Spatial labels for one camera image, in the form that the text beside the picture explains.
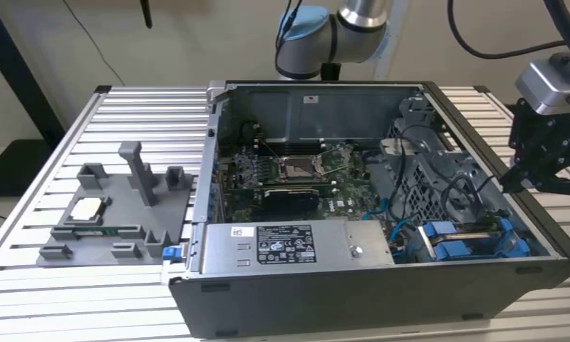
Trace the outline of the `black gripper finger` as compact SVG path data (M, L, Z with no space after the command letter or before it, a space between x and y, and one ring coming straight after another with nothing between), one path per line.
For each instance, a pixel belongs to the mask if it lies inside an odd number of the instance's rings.
M511 167L498 180L504 193L518 193L526 188L523 182L535 187L544 177L542 146L551 132L551 118L538 114L524 98L507 109L512 114L508 147L515 153Z
M566 167L558 163L530 167L524 178L539 192L570 195L570 179L556 175Z

